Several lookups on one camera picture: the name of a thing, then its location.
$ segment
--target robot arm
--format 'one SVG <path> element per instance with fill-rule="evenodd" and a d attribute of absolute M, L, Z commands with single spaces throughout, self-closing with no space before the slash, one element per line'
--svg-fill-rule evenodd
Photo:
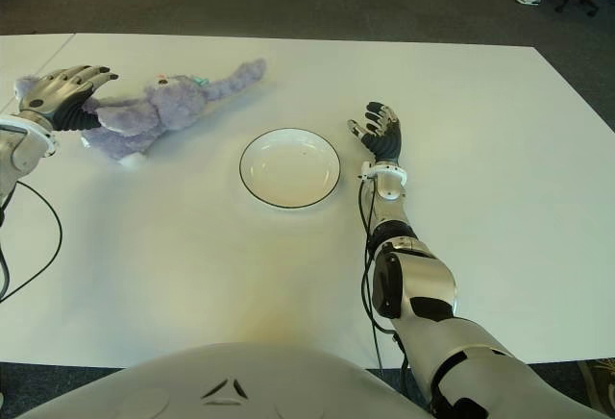
<path fill-rule="evenodd" d="M 421 392 L 438 418 L 598 418 L 544 383 L 479 324 L 455 317 L 455 279 L 421 242 L 404 212 L 406 172 L 397 165 L 400 122 L 383 104 L 367 106 L 369 131 L 351 132 L 374 153 L 363 164 L 368 250 L 376 265 L 372 301 L 402 341 Z"/>
<path fill-rule="evenodd" d="M 19 103 L 19 114 L 0 115 L 0 202 L 17 180 L 56 150 L 54 131 L 91 129 L 98 118 L 82 110 L 84 101 L 118 76 L 105 66 L 74 66 L 41 78 Z"/>

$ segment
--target toy tag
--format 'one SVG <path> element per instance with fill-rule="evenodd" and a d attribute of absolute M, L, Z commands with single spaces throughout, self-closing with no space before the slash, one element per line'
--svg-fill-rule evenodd
<path fill-rule="evenodd" d="M 209 80 L 207 78 L 201 78 L 200 76 L 193 76 L 192 81 L 194 81 L 199 86 L 204 86 L 209 84 Z"/>

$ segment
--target white table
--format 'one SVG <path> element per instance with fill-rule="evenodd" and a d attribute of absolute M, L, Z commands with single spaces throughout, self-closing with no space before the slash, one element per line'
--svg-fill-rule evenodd
<path fill-rule="evenodd" d="M 73 36 L 0 37 L 0 112 L 14 103 L 12 85 L 15 78 L 37 74 Z"/>
<path fill-rule="evenodd" d="M 135 94 L 159 73 L 212 79 L 265 57 L 266 79 L 165 137 L 126 173 L 62 135 L 28 182 L 61 215 L 57 263 L 0 306 L 7 361 L 128 366 L 222 341 L 305 344 L 374 367 L 359 297 L 356 174 L 347 118 L 381 100 L 403 123 L 406 209 L 453 270 L 458 315 L 526 362 L 612 357 L 615 136 L 533 49 L 477 45 L 76 35 L 46 65 L 108 64 Z M 244 189 L 254 136 L 311 129 L 340 184 L 280 211 Z M 53 250 L 51 216 L 15 195 L 2 231 L 18 283 Z M 383 362 L 401 357 L 381 338 Z"/>

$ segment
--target white plate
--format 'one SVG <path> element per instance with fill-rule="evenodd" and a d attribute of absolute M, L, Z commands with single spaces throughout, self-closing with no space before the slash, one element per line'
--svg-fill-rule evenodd
<path fill-rule="evenodd" d="M 277 129 L 243 151 L 239 174 L 250 193 L 279 208 L 318 203 L 339 180 L 339 156 L 323 137 L 303 129 Z"/>

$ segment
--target purple plush toy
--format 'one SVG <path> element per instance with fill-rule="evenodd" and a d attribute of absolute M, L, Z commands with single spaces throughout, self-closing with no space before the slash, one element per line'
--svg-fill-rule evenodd
<path fill-rule="evenodd" d="M 223 99 L 260 80 L 265 72 L 264 60 L 243 63 L 231 77 L 208 83 L 188 76 L 159 77 L 145 88 L 145 97 L 133 100 L 89 98 L 84 110 L 98 115 L 100 128 L 82 132 L 86 147 L 100 149 L 114 160 L 133 166 L 143 159 L 143 152 L 166 131 L 179 131 L 196 122 L 206 105 Z M 38 81 L 27 76 L 15 82 L 17 100 Z"/>

